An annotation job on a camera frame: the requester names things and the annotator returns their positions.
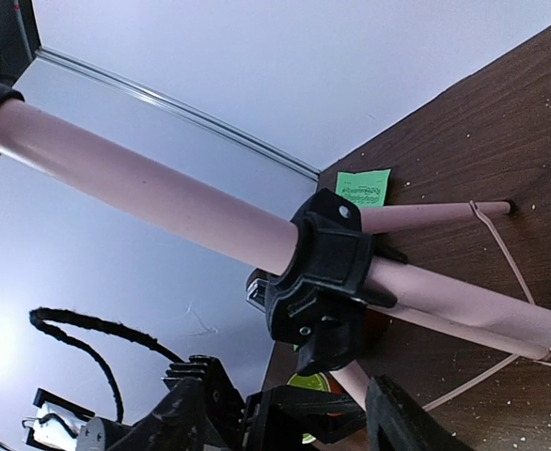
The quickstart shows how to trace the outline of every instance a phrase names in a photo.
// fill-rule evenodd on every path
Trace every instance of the white ceiling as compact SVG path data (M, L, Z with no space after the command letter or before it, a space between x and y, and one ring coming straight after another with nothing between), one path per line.
M320 169L551 24L541 0L34 0L42 45Z
M290 218L315 192L300 174L46 62L35 61L16 87L43 111L280 217ZM183 358L214 355L245 396L258 391L273 340L265 316L244 300L252 270L0 157L0 440L25 448L21 420L35 411L38 387L115 415L98 365L29 324L28 312L40 306L120 321ZM165 395L165 358L64 329L112 366L129 424Z

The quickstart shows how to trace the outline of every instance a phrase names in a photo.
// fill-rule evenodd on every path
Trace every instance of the black fuzzy wire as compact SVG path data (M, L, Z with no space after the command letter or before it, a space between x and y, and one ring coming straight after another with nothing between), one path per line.
M81 315L79 313L71 312L70 310L53 309L53 308L38 308L29 312L29 321L40 332L47 334L58 341L66 343L67 345L74 346L78 350L82 350L91 356L92 359L102 369L102 372L108 380L111 390L113 391L113 397L115 398L115 404L117 405L117 422L123 422L123 398L118 389L115 375L110 366L101 357L101 355L95 351L91 346L83 341L67 335L60 328L48 324L46 321L58 322L62 324L69 324L72 326L87 329L89 331L98 331L108 335L119 336L142 345L149 350L158 352L166 357L168 360L174 363L182 363L183 360L175 353L171 352L164 346L162 346L158 340L148 334L131 329L123 324L105 321L103 319L90 317L88 315Z

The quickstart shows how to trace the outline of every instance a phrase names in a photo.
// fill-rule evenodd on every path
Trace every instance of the dark wood surface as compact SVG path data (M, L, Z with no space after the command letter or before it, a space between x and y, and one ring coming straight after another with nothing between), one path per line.
M519 213L496 226L537 303L551 308L551 27L334 164L320 185L334 188L338 171L383 168L392 168L388 204L515 200ZM390 239L415 265L523 298L478 222ZM361 364L426 403L503 357L394 321ZM295 362L289 346L276 345L265 386L285 383ZM520 360L433 416L478 450L551 450L551 368ZM367 449L366 437L325 449Z

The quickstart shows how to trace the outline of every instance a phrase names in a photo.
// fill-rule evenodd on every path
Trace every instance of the string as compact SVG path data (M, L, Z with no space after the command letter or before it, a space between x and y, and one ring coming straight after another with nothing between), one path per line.
M518 268L518 265L516 264L515 260L513 259L512 254L510 253L510 250L508 249L508 246L505 245L505 242L503 242L503 239L501 238L501 235L499 235L499 232L497 232L497 229L495 228L495 225L493 224L493 221L491 221L491 219L489 219L489 217L486 214L484 214L482 211L480 211L478 205L473 200L470 200L469 205L470 205L470 209L472 209L472 212L474 213L474 215L481 222L483 222L486 225L486 227L491 232L491 235L493 235L493 238L495 239L497 245L501 249L501 252L503 253L503 256L506 258L506 260L510 264L510 267L512 268L512 271L513 271L514 275L516 276L516 279L518 279L518 283L520 284L520 287L524 291L524 294L527 297L528 302L535 305L535 300L532 296L532 293L530 292L530 289L528 288L527 282L525 281L524 277L522 276L522 273L520 272L520 269ZM455 397L458 397L459 395L461 395L462 393L468 391L469 389L474 388L479 383L487 380L488 378L490 378L491 376L496 374L498 371L501 371L507 365L510 365L512 362L516 361L518 358L520 358L520 355L518 355L518 354L512 354L509 357L506 357L505 359L503 359L498 364L493 365L492 367L490 367L486 371L480 373L474 379L460 385L459 387L451 390L447 394L442 395L440 398L434 400L433 402L430 402L430 403L426 404L423 407L423 409L426 412L428 412L428 411L431 411L433 409L436 409L437 407L445 404L446 402L451 401ZM541 364L541 365L551 366L551 364L548 364L547 362L536 361L536 363Z

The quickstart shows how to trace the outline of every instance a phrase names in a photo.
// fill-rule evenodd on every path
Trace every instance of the pink metal tube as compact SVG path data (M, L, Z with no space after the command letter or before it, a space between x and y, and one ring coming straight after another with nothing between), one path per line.
M357 362L351 362L338 371L331 371L330 374L346 390L354 402L366 410L366 396L370 386L370 378Z
M551 310L485 288L379 257L371 263L364 288L383 288L399 305L430 316L551 348Z
M392 318L402 319L418 326L426 327L433 331L460 337L464 340L478 343L496 350L503 350L510 354L518 354L532 360L545 360L551 355L549 348L540 345L525 343L509 338L508 336L495 334L485 329L465 326L449 319L434 317L428 313L420 312L403 305L393 308L370 307Z
M0 153L267 272L283 273L294 253L292 223L24 102L0 109Z
M479 202L479 210L487 216L509 214L509 202ZM474 220L474 212L464 204L392 205L381 209L361 211L364 232L387 233L424 226L434 226L452 221Z

